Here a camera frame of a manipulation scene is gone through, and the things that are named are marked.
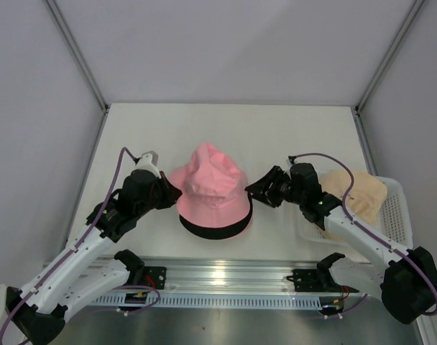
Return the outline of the black hat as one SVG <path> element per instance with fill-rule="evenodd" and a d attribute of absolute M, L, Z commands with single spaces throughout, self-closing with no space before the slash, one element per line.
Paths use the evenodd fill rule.
<path fill-rule="evenodd" d="M 249 193 L 247 193 L 247 199 L 249 201 L 249 212 L 241 220 L 234 224 L 225 227 L 208 228 L 203 226 L 195 225 L 184 217 L 179 216 L 180 223 L 182 226 L 195 236 L 202 239 L 208 240 L 224 240 L 230 239 L 232 237 L 238 236 L 240 233 L 246 230 L 248 225 L 250 225 L 253 217 L 253 203 L 252 198 Z"/>

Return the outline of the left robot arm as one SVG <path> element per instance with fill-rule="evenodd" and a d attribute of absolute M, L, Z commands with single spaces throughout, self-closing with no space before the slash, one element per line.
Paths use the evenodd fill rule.
<path fill-rule="evenodd" d="M 111 188 L 86 219 L 83 231 L 36 278 L 6 289 L 7 321 L 31 344 L 49 344 L 90 302 L 116 288 L 154 290 L 144 262 L 128 249 L 117 252 L 98 273 L 81 277 L 100 254 L 133 230 L 152 210 L 174 206 L 181 190 L 163 172 L 133 170 L 121 188 Z"/>

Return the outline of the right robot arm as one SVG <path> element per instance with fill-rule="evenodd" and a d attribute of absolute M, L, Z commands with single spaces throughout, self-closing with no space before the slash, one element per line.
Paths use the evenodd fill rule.
<path fill-rule="evenodd" d="M 431 253 L 422 247 L 409 249 L 369 228 L 345 200 L 322 189 L 312 164 L 295 163 L 288 172 L 274 166 L 246 190 L 273 208 L 284 201 L 297 205 L 308 222 L 340 237 L 368 260 L 358 264 L 338 253 L 330 255 L 331 265 L 316 273 L 322 289 L 354 288 L 381 301 L 404 324 L 437 314 L 437 269 Z"/>

